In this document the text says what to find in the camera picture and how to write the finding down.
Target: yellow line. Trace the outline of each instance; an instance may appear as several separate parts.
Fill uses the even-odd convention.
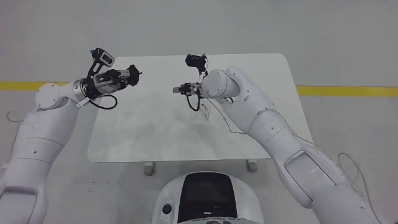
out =
[[[65,85],[66,82],[2,82],[0,81],[0,90],[11,91],[36,91],[46,83],[55,83]]]
[[[371,86],[296,86],[299,95],[398,97],[396,87]]]
[[[36,91],[46,83],[65,85],[66,82],[7,82],[0,81],[0,90]],[[296,86],[299,95],[398,97],[398,87],[371,86]]]

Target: robotic end effector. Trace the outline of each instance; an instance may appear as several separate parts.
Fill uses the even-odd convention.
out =
[[[93,56],[93,65],[88,71],[87,77],[80,80],[79,87],[81,89],[81,93],[86,97],[86,102],[90,102],[102,109],[113,109],[116,107],[118,101],[116,97],[110,94],[123,90],[128,85],[137,85],[139,75],[141,75],[142,72],[138,71],[135,65],[131,65],[125,70],[110,69],[104,73],[99,73],[103,66],[109,68],[112,67],[115,58],[100,48],[92,50],[91,54]],[[103,108],[92,102],[93,100],[104,96],[114,98],[115,105],[110,108]]]
[[[208,73],[208,59],[205,54],[187,55],[185,63],[188,67],[195,67],[199,71],[199,82],[184,83],[181,86],[173,88],[173,93],[179,93],[187,97],[188,104],[190,105],[189,97],[192,95],[198,96],[198,108],[192,108],[193,111],[199,110],[200,99],[218,99],[229,98],[233,101],[232,97],[240,94],[239,85],[227,75],[224,70],[212,70]]]

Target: floor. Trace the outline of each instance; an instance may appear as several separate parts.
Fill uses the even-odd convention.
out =
[[[296,85],[396,86],[397,0],[0,0],[0,81],[67,82],[84,77],[89,51],[141,55],[282,53]],[[0,91],[0,162],[34,91]],[[333,161],[352,155],[375,209],[398,221],[398,98],[300,96],[314,143]],[[94,164],[86,151],[93,108],[47,181],[45,223],[149,223],[157,194],[187,172],[215,170],[248,183],[266,223],[318,223],[277,176],[271,160],[250,174],[244,161]],[[363,193],[363,185],[358,186]]]

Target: table leg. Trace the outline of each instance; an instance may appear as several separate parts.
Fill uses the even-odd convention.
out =
[[[247,165],[248,171],[250,173],[255,173],[257,171],[257,160],[256,159],[246,160],[246,165]]]
[[[144,166],[144,175],[146,175],[147,177],[154,175],[155,167],[156,167],[155,162],[146,162]]]

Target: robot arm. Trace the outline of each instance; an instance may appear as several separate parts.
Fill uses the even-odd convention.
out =
[[[45,181],[69,141],[79,108],[138,83],[140,72],[134,65],[127,70],[99,73],[102,66],[112,66],[114,58],[99,48],[92,54],[94,64],[87,78],[65,86],[46,84],[36,93],[36,109],[19,128],[11,159],[0,179],[0,223],[43,223],[47,209]]]
[[[186,83],[174,93],[215,99],[230,120],[269,153],[289,192],[301,206],[311,208],[320,223],[378,223],[370,206],[346,186],[344,173],[321,150],[296,136],[239,68],[212,70],[202,82]]]

